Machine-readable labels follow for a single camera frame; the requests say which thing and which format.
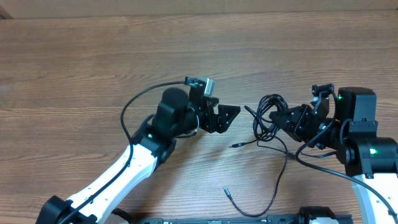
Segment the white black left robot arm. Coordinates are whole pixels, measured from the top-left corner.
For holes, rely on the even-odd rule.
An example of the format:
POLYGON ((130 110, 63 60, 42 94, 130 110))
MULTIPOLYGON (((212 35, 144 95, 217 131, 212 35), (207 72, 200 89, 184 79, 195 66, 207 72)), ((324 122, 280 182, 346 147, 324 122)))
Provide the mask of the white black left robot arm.
POLYGON ((129 144, 121 157, 68 199, 48 199, 36 222, 106 223, 130 191, 170 157, 178 138, 188 138, 197 129, 223 133, 240 111, 240 107, 221 105, 217 98, 198 90, 186 93, 179 88, 166 89, 156 113, 128 136, 129 144))

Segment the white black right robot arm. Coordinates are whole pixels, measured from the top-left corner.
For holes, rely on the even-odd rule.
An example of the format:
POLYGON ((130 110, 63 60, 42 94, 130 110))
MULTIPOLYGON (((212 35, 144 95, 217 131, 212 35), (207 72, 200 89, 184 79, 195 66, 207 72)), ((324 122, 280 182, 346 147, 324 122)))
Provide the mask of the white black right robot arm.
POLYGON ((377 96, 372 89, 313 85, 313 100, 270 113, 271 121, 293 140, 300 164, 350 180, 364 223, 397 223, 397 142, 377 136, 377 96), (301 160, 306 147, 335 150, 345 173, 301 160))

